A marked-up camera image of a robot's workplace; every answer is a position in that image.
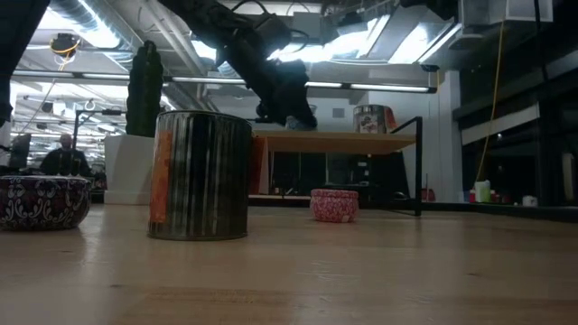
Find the black aluminium rig frame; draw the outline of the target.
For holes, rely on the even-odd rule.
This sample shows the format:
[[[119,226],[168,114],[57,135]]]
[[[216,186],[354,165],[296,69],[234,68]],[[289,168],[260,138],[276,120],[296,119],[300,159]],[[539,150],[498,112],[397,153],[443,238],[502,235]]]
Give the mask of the black aluminium rig frame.
[[[254,195],[244,200],[246,206],[277,208],[309,208],[309,197]],[[504,215],[516,218],[531,218],[563,223],[578,224],[578,207],[524,207],[486,203],[439,203],[415,200],[394,200],[385,203],[359,199],[359,210],[408,210],[410,215],[421,216],[424,211],[473,212]]]

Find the pale green bottle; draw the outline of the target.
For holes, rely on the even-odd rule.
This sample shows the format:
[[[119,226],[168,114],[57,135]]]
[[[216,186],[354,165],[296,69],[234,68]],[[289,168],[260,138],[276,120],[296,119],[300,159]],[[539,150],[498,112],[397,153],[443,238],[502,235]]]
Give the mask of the pale green bottle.
[[[489,180],[476,181],[473,189],[476,202],[487,203],[491,201],[491,185]]]

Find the wooden shelf black legs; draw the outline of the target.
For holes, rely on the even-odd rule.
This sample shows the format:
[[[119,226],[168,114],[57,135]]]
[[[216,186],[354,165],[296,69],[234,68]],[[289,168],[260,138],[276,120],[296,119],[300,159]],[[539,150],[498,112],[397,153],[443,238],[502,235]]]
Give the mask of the wooden shelf black legs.
[[[314,131],[255,131],[268,150],[284,153],[347,153],[387,155],[415,145],[415,196],[409,200],[414,216],[422,216],[423,119],[415,116],[389,134]]]

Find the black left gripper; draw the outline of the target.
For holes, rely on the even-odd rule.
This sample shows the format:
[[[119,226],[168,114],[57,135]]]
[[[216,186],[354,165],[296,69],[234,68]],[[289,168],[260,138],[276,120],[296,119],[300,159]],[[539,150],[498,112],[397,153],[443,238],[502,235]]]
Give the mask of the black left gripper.
[[[269,60],[258,48],[247,42],[233,42],[223,48],[223,59],[262,100],[256,106],[259,119],[286,126],[291,116],[306,129],[317,127],[306,99],[309,80],[301,60]]]

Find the silver can floral label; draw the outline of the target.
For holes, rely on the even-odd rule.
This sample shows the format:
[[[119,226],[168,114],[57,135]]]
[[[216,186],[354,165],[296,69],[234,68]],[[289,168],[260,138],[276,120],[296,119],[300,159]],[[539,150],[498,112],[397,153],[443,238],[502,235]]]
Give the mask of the silver can floral label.
[[[360,105],[353,110],[353,127],[360,134],[387,134],[397,128],[391,107]]]

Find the green cactus plant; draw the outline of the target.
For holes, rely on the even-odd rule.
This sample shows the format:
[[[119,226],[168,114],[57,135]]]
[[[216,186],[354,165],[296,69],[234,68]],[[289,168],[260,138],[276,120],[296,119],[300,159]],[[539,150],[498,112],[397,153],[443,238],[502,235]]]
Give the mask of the green cactus plant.
[[[154,138],[161,112],[163,64],[154,42],[146,41],[133,58],[126,100],[126,133]]]

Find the silver can orange label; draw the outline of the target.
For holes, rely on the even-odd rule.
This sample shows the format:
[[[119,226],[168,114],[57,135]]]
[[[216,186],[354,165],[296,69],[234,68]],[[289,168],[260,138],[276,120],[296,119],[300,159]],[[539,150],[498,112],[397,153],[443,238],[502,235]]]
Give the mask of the silver can orange label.
[[[252,125],[206,111],[157,117],[147,235],[182,241],[247,235]]]

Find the black monitor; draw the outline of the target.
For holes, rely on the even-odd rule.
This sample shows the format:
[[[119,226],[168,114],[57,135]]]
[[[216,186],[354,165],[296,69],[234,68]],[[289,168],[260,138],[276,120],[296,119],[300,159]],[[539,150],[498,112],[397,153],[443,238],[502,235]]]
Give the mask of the black monitor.
[[[10,168],[21,170],[27,166],[31,139],[31,134],[22,134],[16,136],[11,142],[8,163]]]

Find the black metal stand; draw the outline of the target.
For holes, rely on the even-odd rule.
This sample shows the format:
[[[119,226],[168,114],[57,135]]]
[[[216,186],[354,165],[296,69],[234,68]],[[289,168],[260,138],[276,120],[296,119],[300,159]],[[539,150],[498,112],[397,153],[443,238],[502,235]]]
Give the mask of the black metal stand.
[[[105,171],[105,139],[126,132],[125,114],[114,108],[84,108],[75,112],[72,148],[84,153],[92,172]]]

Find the pink patterned tin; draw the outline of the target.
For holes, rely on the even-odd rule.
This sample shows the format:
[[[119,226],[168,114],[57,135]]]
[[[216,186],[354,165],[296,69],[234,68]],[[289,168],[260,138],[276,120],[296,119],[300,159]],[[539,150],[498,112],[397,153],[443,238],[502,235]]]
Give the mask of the pink patterned tin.
[[[353,190],[314,189],[310,210],[316,221],[352,223],[359,215],[359,194]]]

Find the person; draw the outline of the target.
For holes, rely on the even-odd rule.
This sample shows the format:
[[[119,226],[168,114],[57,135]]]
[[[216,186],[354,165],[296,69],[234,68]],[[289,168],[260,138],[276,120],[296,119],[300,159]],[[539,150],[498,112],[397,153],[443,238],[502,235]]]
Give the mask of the person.
[[[61,147],[50,151],[42,160],[41,171],[46,175],[90,177],[86,155],[72,148],[72,136],[63,134],[60,137]]]

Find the long linear ceiling light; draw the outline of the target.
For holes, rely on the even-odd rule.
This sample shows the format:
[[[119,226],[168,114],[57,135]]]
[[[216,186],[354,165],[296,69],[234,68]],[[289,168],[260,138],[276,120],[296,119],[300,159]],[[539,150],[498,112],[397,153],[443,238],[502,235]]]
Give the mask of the long linear ceiling light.
[[[129,75],[111,74],[111,73],[91,73],[77,71],[52,71],[52,70],[16,70],[13,73],[14,78],[28,79],[78,79],[78,80],[102,80],[102,81],[122,81],[128,82]],[[227,79],[212,77],[171,77],[163,78],[165,84],[168,83],[196,83],[211,85],[235,85],[245,86],[243,79]],[[402,92],[402,93],[434,93],[436,88],[419,87],[419,86],[401,86],[388,84],[364,84],[364,83],[343,83],[343,82],[323,82],[308,81],[305,83],[308,88],[328,88],[328,89],[346,89],[360,91],[383,91],[383,92]]]

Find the dark red patterned bowl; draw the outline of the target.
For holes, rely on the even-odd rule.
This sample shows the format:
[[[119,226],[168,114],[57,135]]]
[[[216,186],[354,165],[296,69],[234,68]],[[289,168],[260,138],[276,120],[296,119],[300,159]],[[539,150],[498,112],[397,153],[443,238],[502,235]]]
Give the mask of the dark red patterned bowl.
[[[91,182],[80,177],[0,177],[0,230],[76,228],[88,215]]]

